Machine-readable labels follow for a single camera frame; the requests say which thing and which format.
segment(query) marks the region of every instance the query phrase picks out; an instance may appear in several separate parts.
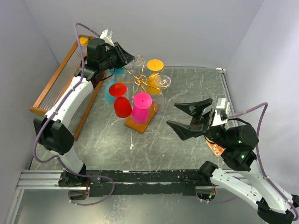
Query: clear glass cup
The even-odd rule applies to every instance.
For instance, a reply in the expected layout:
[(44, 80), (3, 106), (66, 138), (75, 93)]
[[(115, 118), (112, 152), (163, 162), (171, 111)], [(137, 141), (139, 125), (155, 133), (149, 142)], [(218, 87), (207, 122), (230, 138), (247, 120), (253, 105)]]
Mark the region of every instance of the clear glass cup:
[(154, 109), (158, 113), (164, 113), (166, 101), (163, 90), (170, 85), (171, 79), (166, 75), (158, 75), (155, 77), (155, 83), (160, 88), (160, 92), (156, 97)]
[[(132, 55), (135, 57), (135, 59), (128, 64), (128, 70), (134, 76), (138, 76), (138, 75), (140, 75), (140, 68), (139, 67), (142, 66), (143, 60), (142, 60), (142, 57), (140, 55), (137, 55), (137, 54), (132, 54)], [(127, 72), (126, 76), (125, 76), (125, 81), (130, 82), (132, 80), (134, 80), (134, 77)]]

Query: pink cup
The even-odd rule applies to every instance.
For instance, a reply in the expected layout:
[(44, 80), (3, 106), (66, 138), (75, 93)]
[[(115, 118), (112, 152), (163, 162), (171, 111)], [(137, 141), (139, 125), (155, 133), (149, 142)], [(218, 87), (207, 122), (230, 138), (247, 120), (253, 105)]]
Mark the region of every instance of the pink cup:
[(153, 102), (151, 96), (145, 92), (137, 93), (133, 101), (135, 106), (140, 109), (148, 109)]
[(148, 109), (140, 109), (137, 106), (133, 108), (132, 120), (134, 123), (143, 125), (149, 119), (150, 112)]

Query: orange wooden base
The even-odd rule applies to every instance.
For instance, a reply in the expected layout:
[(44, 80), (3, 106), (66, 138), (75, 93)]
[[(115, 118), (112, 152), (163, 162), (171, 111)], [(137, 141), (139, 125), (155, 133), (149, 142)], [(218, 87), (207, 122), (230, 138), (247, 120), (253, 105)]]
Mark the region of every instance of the orange wooden base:
[(149, 108), (149, 119), (148, 121), (143, 124), (143, 125), (139, 125), (134, 123), (134, 121), (132, 120), (132, 117), (130, 116), (126, 122), (125, 122), (125, 126), (143, 134), (145, 132), (145, 129), (147, 128), (147, 126), (149, 125), (150, 121), (153, 119), (155, 113), (156, 113), (156, 109), (154, 110), (154, 103), (150, 106)]

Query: gray marble floor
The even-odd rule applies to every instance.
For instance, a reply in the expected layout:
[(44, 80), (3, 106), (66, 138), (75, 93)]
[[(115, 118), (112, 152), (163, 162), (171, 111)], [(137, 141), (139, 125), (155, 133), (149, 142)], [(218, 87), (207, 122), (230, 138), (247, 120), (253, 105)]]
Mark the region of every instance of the gray marble floor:
[[(191, 117), (175, 108), (175, 102), (195, 102), (207, 98), (227, 97), (220, 74), (204, 68), (166, 68), (163, 74), (171, 78), (164, 92), (166, 111), (156, 114), (144, 134), (124, 126), (113, 105), (104, 101), (105, 81), (74, 144), (79, 158), (87, 169), (196, 169), (205, 161), (227, 168), (216, 158), (203, 137), (181, 141), (166, 124), (167, 120), (189, 123)], [(128, 84), (127, 97), (132, 98), (134, 87)], [(46, 159), (51, 153), (42, 146), (37, 155)], [(39, 164), (33, 160), (31, 170), (60, 170), (56, 160)]]

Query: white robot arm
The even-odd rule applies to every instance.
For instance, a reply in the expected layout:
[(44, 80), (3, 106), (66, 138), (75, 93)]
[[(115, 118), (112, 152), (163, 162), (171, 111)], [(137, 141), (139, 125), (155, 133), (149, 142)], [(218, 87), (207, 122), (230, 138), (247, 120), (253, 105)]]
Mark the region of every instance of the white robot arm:
[[(224, 162), (233, 170), (245, 177), (251, 185), (229, 175), (211, 162), (200, 167), (200, 174), (209, 184), (221, 186), (237, 195), (254, 209), (269, 224), (290, 224), (298, 219), (296, 207), (299, 197), (283, 190), (277, 183), (264, 177), (253, 149), (257, 146), (254, 128), (246, 121), (243, 126), (225, 128), (228, 119), (229, 102), (225, 98), (218, 100), (216, 109), (203, 113), (212, 104), (212, 99), (196, 103), (175, 103), (175, 106), (192, 116), (190, 125), (167, 121), (181, 140), (204, 135), (207, 140), (221, 146), (225, 151), (221, 154)], [(294, 219), (291, 209), (297, 218)]]
[[(113, 43), (111, 37), (112, 30), (106, 29), (100, 38), (89, 41), (83, 77), (80, 67), (68, 89), (45, 114), (45, 117), (38, 117), (34, 120), (37, 135), (44, 129), (39, 138), (39, 143), (58, 156), (67, 169), (76, 174), (84, 173), (86, 167), (74, 151), (74, 137), (68, 131), (75, 111), (98, 83), (103, 80), (104, 71), (121, 68), (134, 60), (134, 57), (122, 49), (117, 42)], [(58, 110), (57, 108), (62, 101), (63, 103)]]

